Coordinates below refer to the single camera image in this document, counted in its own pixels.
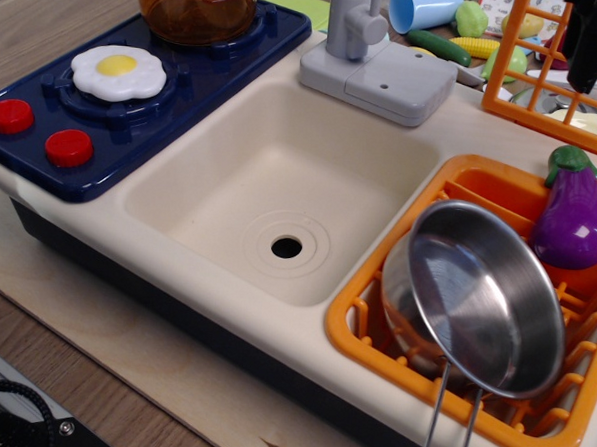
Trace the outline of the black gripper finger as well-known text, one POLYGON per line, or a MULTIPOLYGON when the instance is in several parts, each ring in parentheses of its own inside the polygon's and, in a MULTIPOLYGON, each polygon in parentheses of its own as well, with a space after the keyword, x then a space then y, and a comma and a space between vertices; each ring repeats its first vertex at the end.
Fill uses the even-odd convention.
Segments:
POLYGON ((579 93, 590 93, 597 80, 597 0, 565 0, 572 5, 562 53, 567 81, 579 93))

